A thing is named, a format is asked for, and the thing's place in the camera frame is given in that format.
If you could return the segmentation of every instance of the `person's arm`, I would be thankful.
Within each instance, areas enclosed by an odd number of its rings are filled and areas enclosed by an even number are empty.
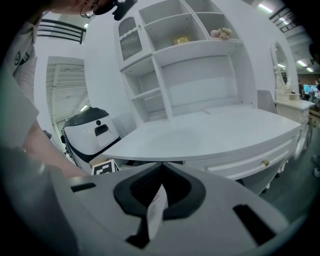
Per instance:
[[[44,131],[40,128],[37,120],[30,128],[24,140],[23,148],[26,150],[28,156],[41,160],[46,165],[60,168],[66,178],[88,175],[71,163],[56,149]]]

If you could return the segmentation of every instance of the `glasses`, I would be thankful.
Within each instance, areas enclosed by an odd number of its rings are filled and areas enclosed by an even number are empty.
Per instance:
[[[93,3],[91,5],[86,5],[85,7],[83,7],[83,9],[81,10],[81,17],[83,18],[91,18],[95,12],[98,10],[98,4],[97,3]]]

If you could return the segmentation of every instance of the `plush toy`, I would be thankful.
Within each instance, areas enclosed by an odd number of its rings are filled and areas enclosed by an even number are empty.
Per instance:
[[[228,40],[231,34],[232,34],[232,30],[226,27],[211,31],[212,38],[220,38],[222,40]]]

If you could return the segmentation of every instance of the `drawer knob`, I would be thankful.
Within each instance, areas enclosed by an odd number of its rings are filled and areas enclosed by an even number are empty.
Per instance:
[[[270,164],[268,160],[263,160],[262,163],[264,164],[264,166],[268,166]]]

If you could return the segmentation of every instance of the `corrugated white ceiling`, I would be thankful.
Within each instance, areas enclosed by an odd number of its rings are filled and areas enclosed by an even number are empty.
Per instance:
[[[46,98],[52,122],[79,114],[85,105],[90,107],[85,67],[75,64],[48,64]]]

